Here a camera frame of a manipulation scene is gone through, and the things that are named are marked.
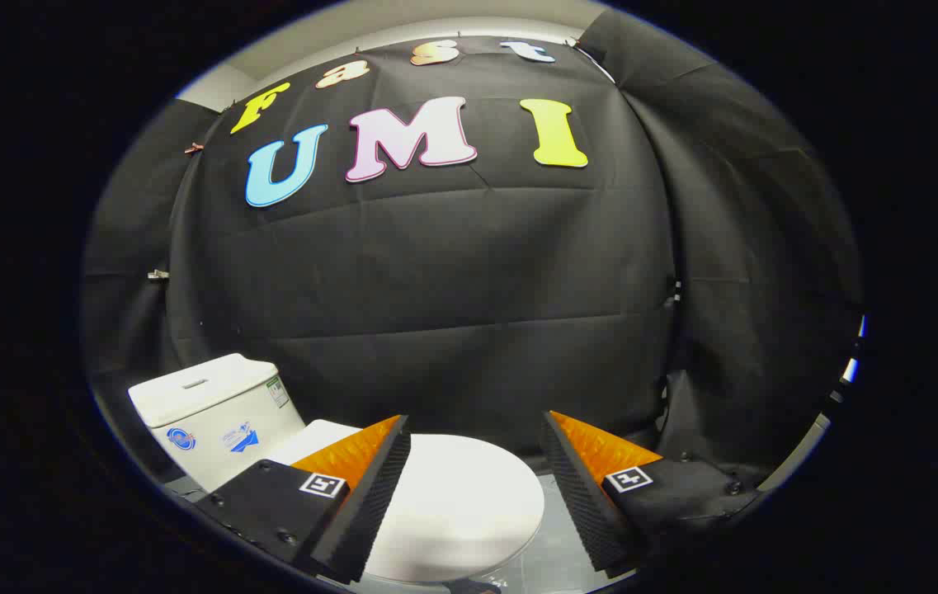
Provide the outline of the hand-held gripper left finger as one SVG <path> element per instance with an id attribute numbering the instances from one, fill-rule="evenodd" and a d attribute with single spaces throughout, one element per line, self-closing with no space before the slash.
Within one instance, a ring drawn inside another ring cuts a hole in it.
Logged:
<path id="1" fill-rule="evenodd" d="M 411 454 L 393 415 L 291 464 L 261 459 L 193 507 L 313 578 L 359 582 Z"/>

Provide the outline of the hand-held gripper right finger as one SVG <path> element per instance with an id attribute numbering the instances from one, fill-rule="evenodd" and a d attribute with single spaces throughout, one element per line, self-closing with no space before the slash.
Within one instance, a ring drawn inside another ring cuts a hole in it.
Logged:
<path id="1" fill-rule="evenodd" d="M 615 578 L 702 548 L 760 497 L 693 455 L 657 454 L 558 411 L 540 444 L 594 570 Z"/>

